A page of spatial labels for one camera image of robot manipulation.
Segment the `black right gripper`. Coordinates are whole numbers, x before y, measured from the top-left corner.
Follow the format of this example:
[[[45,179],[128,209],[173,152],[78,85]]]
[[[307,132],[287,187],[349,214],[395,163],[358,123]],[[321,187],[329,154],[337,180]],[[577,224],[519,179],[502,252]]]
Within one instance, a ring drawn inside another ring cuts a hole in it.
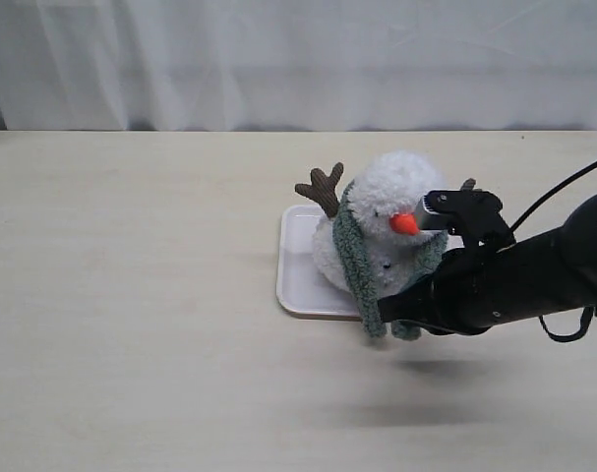
[[[482,249],[448,252],[435,271],[378,301],[381,321],[402,322],[436,335],[464,336],[502,325],[503,254]]]

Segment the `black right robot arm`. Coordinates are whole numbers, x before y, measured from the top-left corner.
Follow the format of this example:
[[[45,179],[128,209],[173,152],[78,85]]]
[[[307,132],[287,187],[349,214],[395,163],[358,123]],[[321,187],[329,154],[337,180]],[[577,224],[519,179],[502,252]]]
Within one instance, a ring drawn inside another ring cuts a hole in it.
[[[413,323],[461,334],[575,309],[597,314],[597,195],[557,228],[495,253],[446,259],[413,300]]]

